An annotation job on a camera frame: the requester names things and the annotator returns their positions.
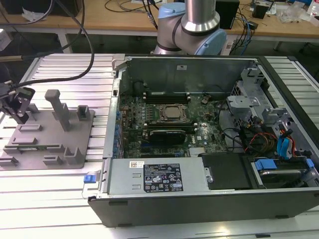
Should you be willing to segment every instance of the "warning label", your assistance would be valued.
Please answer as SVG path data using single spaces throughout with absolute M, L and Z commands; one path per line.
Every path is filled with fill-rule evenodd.
M 147 193 L 183 191 L 179 163 L 145 164 L 144 191 Z

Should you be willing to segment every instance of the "blue cable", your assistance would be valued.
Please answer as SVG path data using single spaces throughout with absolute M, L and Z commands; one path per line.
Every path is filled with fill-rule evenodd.
M 246 35 L 245 35 L 245 39 L 246 39 L 246 37 L 247 37 L 247 35 L 249 35 L 249 31 L 250 31 L 249 24 L 248 24 L 248 22 L 247 22 L 244 18 L 242 18 L 242 17 L 241 17 L 241 18 L 236 17 L 236 18 L 239 19 L 239 20 L 242 20 L 244 23 L 247 24 L 247 32 L 246 32 Z M 247 48 L 247 46 L 248 46 L 248 44 L 249 44 L 249 41 L 250 41 L 250 37 L 248 37 L 248 38 L 245 40 L 245 46 L 244 46 L 242 52 L 240 53 L 240 55 L 242 55 L 242 54 L 245 52 L 245 50 L 246 50 L 246 48 Z
M 250 27 L 249 27 L 249 24 L 248 24 L 247 20 L 243 19 L 243 21 L 245 21 L 245 22 L 246 22 L 246 24 L 247 24 L 247 34 L 248 34 L 248 39 L 247 39 L 246 44 L 245 44 L 245 46 L 244 46 L 244 48 L 243 48 L 242 52 L 240 53 L 240 55 L 243 55 L 243 53 L 244 53 L 244 52 L 245 52 L 245 50 L 247 49 L 247 46 L 248 46 L 249 41 L 250 41 L 250 34 L 249 34 L 249 32 L 250 32 Z

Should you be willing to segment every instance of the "blue latch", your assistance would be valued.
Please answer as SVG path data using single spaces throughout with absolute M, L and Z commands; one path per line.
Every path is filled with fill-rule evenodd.
M 307 163 L 309 168 L 314 168 L 315 167 L 314 162 L 310 158 L 306 159 L 306 163 Z
M 258 159 L 255 162 L 255 166 L 256 166 L 258 171 L 260 171 L 260 170 L 269 170 L 269 169 L 277 169 L 277 166 L 276 166 L 274 160 L 273 159 L 268 159 L 268 158 Z
M 288 138 L 278 138 L 277 142 L 277 153 L 279 156 L 282 156 L 285 160 L 288 160 L 289 158 L 287 157 L 287 150 L 289 147 L 289 139 Z
M 84 183 L 96 183 L 96 175 L 85 175 Z

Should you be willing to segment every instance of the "workbench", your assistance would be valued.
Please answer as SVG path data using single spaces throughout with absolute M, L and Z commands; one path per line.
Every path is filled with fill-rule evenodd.
M 157 36 L 156 29 L 145 13 L 111 12 L 104 8 L 105 2 L 106 0 L 85 1 L 85 28 L 89 34 Z M 319 42 L 319 28 L 313 26 L 310 22 L 280 23 L 274 15 L 266 15 L 264 19 L 251 18 L 252 12 L 246 10 L 248 7 L 244 7 L 249 2 L 249 0 L 241 0 L 240 7 L 243 8 L 242 13 L 248 20 L 259 24 L 253 40 Z M 127 8 L 137 8 L 139 6 L 142 5 L 137 3 L 125 4 Z M 115 0 L 108 4 L 108 8 L 121 10 Z M 154 17 L 157 19 L 158 11 L 153 6 L 152 9 Z M 80 12 L 77 19 L 80 21 L 81 17 L 82 13 Z M 7 18 L 10 22 L 25 22 L 25 19 L 20 15 L 7 15 Z M 70 17 L 63 16 L 49 16 L 45 21 L 16 28 L 21 32 L 56 33 L 61 45 L 68 43 L 67 34 L 76 34 L 79 31 L 78 26 Z M 14 31 L 11 27 L 7 27 L 6 30 Z M 231 30 L 226 30 L 228 37 L 222 51 L 223 55 L 229 54 L 232 43 L 242 34 L 242 31 L 243 26 L 239 20 L 235 20 Z M 68 48 L 64 53 L 70 53 L 71 51 L 71 48 Z
M 89 64 L 89 54 L 55 54 L 35 59 L 22 81 L 78 75 Z M 319 86 L 298 62 L 287 57 L 267 57 L 289 90 L 314 123 L 319 126 Z M 295 218 L 106 228 L 82 195 L 84 175 L 102 168 L 113 77 L 112 55 L 97 54 L 91 71 L 83 78 L 57 83 L 36 84 L 32 99 L 39 109 L 51 109 L 44 100 L 48 89 L 59 89 L 61 102 L 69 109 L 88 105 L 95 110 L 93 128 L 84 167 L 69 170 L 0 171 L 1 238 L 103 237 L 106 239 L 186 239 L 256 238 L 316 239 L 319 234 L 319 207 Z M 0 151 L 10 139 L 17 123 L 0 116 Z M 96 190 L 98 183 L 89 184 Z

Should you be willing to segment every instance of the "screw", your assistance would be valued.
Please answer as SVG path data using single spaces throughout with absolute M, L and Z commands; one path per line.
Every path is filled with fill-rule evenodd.
M 213 177 L 210 175 L 206 175 L 206 180 L 208 183 L 212 183 L 213 182 Z

